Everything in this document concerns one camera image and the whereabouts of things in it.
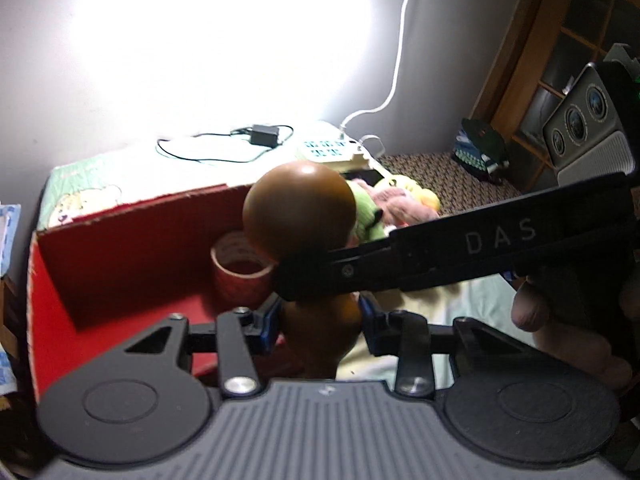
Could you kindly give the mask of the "person's right hand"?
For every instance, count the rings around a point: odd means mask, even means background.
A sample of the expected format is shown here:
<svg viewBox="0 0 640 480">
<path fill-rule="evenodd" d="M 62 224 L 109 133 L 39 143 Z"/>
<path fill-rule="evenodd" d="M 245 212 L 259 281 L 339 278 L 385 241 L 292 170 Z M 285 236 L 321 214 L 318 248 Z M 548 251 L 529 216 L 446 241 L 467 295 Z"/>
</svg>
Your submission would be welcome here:
<svg viewBox="0 0 640 480">
<path fill-rule="evenodd" d="M 639 383 L 639 281 L 612 297 L 602 285 L 528 278 L 516 293 L 513 324 L 533 335 L 537 349 L 612 389 Z"/>
</svg>

